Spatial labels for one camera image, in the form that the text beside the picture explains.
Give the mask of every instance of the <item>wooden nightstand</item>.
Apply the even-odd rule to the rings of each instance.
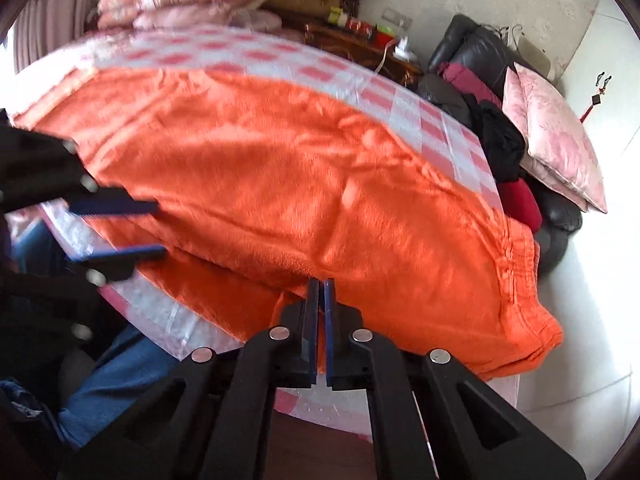
[[[305,41],[309,46],[343,57],[370,70],[376,69],[384,54],[384,50],[373,46],[364,38],[315,23],[305,25]],[[423,72],[416,64],[393,57],[394,48],[393,45],[389,47],[380,75],[413,89],[418,85]]]

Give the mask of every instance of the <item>pink curtain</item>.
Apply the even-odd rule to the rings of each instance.
[[[84,34],[91,0],[29,0],[14,25],[16,72]]]

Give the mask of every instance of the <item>metal rivet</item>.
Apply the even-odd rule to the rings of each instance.
[[[358,343],[366,343],[373,339],[373,332],[367,328],[359,328],[353,332],[352,337]]]
[[[196,361],[197,363],[206,363],[213,357],[213,350],[211,348],[207,348],[203,346],[201,348],[196,348],[191,353],[191,359]]]
[[[62,145],[72,155],[74,155],[76,153],[76,143],[73,142],[72,140],[63,140],[62,141]]]
[[[89,341],[94,336],[94,333],[91,331],[89,327],[86,325],[82,325],[80,323],[75,323],[71,327],[71,333],[74,335],[76,339],[80,339],[82,341]]]
[[[83,175],[80,177],[80,184],[82,184],[82,186],[90,193],[98,191],[98,183],[89,175]]]
[[[99,270],[89,269],[85,277],[89,283],[93,283],[95,286],[105,286],[107,284],[107,278]]]
[[[286,326],[276,326],[269,330],[269,337],[276,341],[284,341],[290,334],[291,332]]]
[[[439,365],[445,365],[451,361],[451,354],[442,348],[436,348],[435,350],[431,350],[429,359]]]

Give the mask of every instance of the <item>electrical outlet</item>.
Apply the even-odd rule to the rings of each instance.
[[[382,13],[382,19],[388,21],[389,23],[393,23],[404,30],[409,30],[411,24],[414,22],[413,18],[409,16],[405,16],[401,12],[398,12],[395,9],[391,9],[387,7],[385,11]]]

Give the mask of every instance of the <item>orange garment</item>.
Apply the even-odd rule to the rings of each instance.
[[[238,338],[308,276],[412,352],[446,348],[484,378],[531,370],[562,340],[538,302],[528,228],[324,94],[231,73],[68,76],[17,118],[73,138],[102,184],[153,217],[95,221],[114,245],[159,242],[140,270]]]

